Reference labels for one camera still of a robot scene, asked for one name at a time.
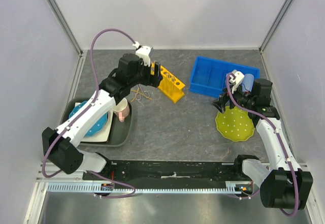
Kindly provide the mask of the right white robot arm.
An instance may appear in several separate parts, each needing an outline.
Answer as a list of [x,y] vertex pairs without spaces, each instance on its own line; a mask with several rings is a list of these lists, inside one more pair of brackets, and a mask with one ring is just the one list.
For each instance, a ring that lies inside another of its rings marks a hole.
[[257,132],[264,144],[269,165],[254,155],[239,155],[233,166],[238,180],[249,177],[259,188],[266,208],[278,208],[285,215],[295,215],[305,208],[313,184],[310,172],[303,171],[285,139],[277,109],[271,104],[272,82],[255,79],[247,89],[242,81],[230,76],[219,99],[217,130],[234,142],[246,141]]

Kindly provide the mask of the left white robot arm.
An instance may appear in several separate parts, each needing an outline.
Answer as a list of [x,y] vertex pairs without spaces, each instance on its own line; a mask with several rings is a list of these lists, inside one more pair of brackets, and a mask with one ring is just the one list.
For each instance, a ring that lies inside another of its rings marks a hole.
[[72,174],[77,170],[93,171],[100,180],[111,176],[107,160],[97,154],[78,150],[85,134],[107,112],[118,105],[131,89],[142,84],[158,87],[161,80],[160,63],[145,65],[136,54],[124,54],[109,76],[96,89],[94,95],[78,112],[55,129],[42,132],[44,160],[50,160],[60,171]]

